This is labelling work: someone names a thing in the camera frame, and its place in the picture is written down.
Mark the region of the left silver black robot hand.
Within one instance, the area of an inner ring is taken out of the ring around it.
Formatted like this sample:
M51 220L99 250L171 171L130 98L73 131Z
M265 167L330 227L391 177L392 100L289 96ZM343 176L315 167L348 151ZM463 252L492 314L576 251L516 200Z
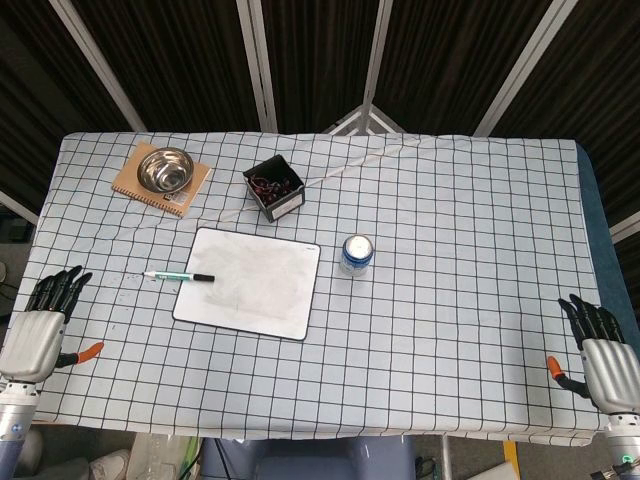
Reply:
M66 327L84 286L91 280L80 265L40 280L25 310L9 328L1 352L1 376L15 383L40 383L56 369L97 357L104 344L97 342L82 352L64 353Z

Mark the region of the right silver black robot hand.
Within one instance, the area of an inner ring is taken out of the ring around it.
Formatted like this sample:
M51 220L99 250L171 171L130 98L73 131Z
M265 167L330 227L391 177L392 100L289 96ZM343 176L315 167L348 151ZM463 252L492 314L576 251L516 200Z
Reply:
M558 300L566 314L581 356L584 380L567 376L558 360L549 356L547 368L564 390L588 399L606 415L639 412L639 359L626 343L616 317L571 294Z

